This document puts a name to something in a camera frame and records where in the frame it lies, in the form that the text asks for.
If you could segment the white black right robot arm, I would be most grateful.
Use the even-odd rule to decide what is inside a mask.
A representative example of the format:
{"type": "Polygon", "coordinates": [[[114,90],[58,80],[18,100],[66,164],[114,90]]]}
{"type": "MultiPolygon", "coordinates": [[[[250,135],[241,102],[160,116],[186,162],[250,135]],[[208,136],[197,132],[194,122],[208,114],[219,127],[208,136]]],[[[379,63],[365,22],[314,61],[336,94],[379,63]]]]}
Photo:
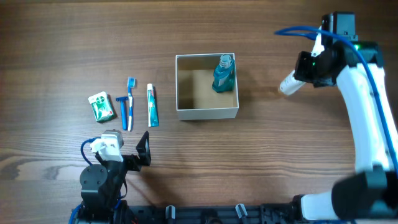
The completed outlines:
{"type": "Polygon", "coordinates": [[[397,129],[384,88],[384,60],[374,42],[336,41],[317,53],[302,51],[282,82],[337,86],[345,101],[355,148],[355,173],[331,190],[296,197],[305,221],[397,218],[397,129]]]}

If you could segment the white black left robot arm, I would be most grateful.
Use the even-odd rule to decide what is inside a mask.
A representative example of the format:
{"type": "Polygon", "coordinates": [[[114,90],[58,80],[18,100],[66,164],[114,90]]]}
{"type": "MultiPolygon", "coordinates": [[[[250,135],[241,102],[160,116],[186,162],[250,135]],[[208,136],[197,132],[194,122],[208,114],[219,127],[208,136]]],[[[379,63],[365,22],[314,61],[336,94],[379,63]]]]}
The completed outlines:
{"type": "Polygon", "coordinates": [[[136,146],[137,154],[122,155],[120,131],[107,130],[100,137],[84,141],[80,152],[88,166],[80,174],[82,202],[73,211],[73,223],[138,223],[121,193],[127,186],[126,174],[139,172],[151,164],[149,133],[136,146]]]}

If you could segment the blue mouthwash bottle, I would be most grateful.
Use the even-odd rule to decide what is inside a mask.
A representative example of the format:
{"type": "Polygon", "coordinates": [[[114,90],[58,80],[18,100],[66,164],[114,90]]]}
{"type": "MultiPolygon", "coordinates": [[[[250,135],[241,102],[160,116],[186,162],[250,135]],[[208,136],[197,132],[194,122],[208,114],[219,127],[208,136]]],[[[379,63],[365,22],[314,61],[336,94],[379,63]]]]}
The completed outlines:
{"type": "Polygon", "coordinates": [[[213,72],[214,81],[212,83],[212,89],[217,93],[232,91],[235,81],[234,70],[234,59],[228,54],[223,54],[220,57],[219,65],[213,72]]]}

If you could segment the white lotion tube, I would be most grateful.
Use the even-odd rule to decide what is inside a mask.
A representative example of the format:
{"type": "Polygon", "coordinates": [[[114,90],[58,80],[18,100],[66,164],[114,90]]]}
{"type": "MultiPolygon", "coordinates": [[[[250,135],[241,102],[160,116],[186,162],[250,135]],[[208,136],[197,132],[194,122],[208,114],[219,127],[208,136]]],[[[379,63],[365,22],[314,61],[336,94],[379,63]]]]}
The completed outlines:
{"type": "Polygon", "coordinates": [[[295,70],[291,71],[279,85],[279,91],[284,95],[292,95],[305,84],[303,81],[296,80],[294,74],[295,70]]]}

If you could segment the green white soap box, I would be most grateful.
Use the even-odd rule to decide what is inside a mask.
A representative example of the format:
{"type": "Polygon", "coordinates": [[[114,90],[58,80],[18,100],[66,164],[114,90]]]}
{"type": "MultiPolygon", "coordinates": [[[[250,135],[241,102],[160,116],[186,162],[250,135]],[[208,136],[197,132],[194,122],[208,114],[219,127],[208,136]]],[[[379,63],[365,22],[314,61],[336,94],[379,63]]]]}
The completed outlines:
{"type": "Polygon", "coordinates": [[[93,109],[96,122],[103,123],[116,117],[108,94],[105,91],[89,96],[88,102],[93,109]]]}

